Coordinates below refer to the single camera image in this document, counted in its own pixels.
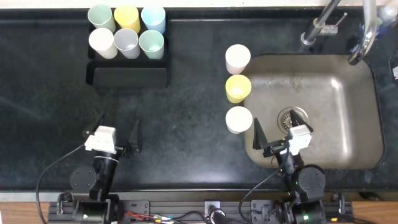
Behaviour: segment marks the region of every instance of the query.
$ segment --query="sink drain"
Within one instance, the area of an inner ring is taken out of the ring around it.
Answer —
[[[278,115],[278,121],[277,121],[280,130],[281,130],[283,133],[285,133],[285,134],[287,134],[288,131],[289,131],[289,129],[290,129],[291,127],[293,127],[293,125],[292,125],[292,120],[291,120],[291,118],[290,118],[290,113],[289,113],[289,111],[290,111],[291,109],[293,109],[293,110],[294,110],[294,111],[295,111],[307,124],[310,124],[310,120],[309,120],[309,118],[308,118],[308,115],[307,115],[307,113],[306,113],[303,109],[298,108],[298,107],[296,107],[296,106],[287,107],[287,108],[283,109],[283,110],[279,113],[279,115]]]

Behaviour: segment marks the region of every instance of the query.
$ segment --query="cup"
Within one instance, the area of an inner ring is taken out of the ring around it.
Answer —
[[[231,103],[240,103],[251,91],[251,82],[244,75],[233,75],[225,83],[226,97]]]
[[[141,18],[149,30],[156,30],[161,34],[166,30],[166,12],[162,7],[145,7]]]
[[[130,28],[137,34],[139,33],[141,26],[136,7],[132,5],[119,6],[114,10],[114,18],[122,28]]]
[[[114,58],[118,54],[118,49],[113,44],[113,34],[107,28],[98,28],[91,32],[88,43],[106,59]]]
[[[110,7],[104,4],[93,6],[87,14],[88,20],[96,28],[107,28],[111,32],[116,30],[116,25],[112,16],[112,10]]]
[[[225,52],[226,69],[232,75],[243,72],[246,65],[250,62],[250,51],[241,44],[235,44]]]
[[[139,45],[149,59],[161,59],[164,54],[163,35],[156,30],[147,30],[139,37]]]
[[[139,56],[138,35],[132,29],[120,29],[114,34],[114,45],[128,59],[135,59]]]
[[[248,109],[243,106],[235,106],[227,112],[225,122],[229,131],[239,134],[250,128],[253,117]]]

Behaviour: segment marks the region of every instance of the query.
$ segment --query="wooden surface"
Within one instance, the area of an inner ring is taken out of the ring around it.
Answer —
[[[49,203],[41,203],[47,218]],[[374,223],[398,223],[398,202],[353,202],[355,217]],[[2,224],[42,224],[34,202],[0,202]]]

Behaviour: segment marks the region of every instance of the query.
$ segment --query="yellow cup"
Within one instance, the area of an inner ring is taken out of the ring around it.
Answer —
[[[233,75],[225,83],[226,97],[231,103],[240,103],[251,91],[251,82],[244,75]]]
[[[130,28],[136,33],[141,29],[138,9],[131,5],[119,6],[114,10],[114,19],[122,28]]]

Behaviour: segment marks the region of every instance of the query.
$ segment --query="sink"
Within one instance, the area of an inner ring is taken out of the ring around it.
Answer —
[[[268,141],[280,140],[295,110],[314,129],[300,154],[305,164],[324,169],[369,169],[384,151],[373,74],[365,62],[352,66],[347,55],[263,55],[243,71],[252,83],[244,100]],[[277,167],[252,148],[253,125],[245,147],[254,163]]]

